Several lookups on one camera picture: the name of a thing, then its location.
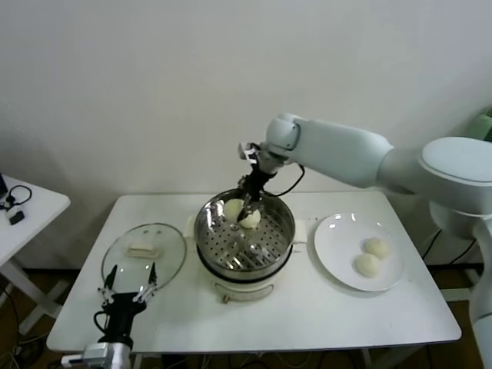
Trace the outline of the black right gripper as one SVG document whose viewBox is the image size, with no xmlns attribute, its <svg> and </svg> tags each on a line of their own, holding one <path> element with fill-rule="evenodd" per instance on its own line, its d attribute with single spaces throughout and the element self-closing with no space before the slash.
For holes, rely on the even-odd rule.
<svg viewBox="0 0 492 369">
<path fill-rule="evenodd" d="M 238 215 L 238 220 L 243 221 L 257 210 L 257 202 L 260 200 L 260 192 L 275 174 L 262 171 L 258 165 L 251 166 L 251 173 L 243 176 L 238 181 L 236 198 L 243 198 L 243 206 Z"/>
</svg>

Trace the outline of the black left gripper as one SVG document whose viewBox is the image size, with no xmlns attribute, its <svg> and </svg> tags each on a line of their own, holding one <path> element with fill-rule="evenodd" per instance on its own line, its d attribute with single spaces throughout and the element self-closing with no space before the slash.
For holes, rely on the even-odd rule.
<svg viewBox="0 0 492 369">
<path fill-rule="evenodd" d="M 108 316 L 108 325 L 104 329 L 103 342 L 132 342 L 131 329 L 135 316 L 143 312 L 147 303 L 157 291 L 157 273 L 153 262 L 148 283 L 138 293 L 114 294 L 113 285 L 117 273 L 115 264 L 110 273 L 103 278 L 104 284 L 98 288 L 101 295 L 103 312 Z"/>
</svg>

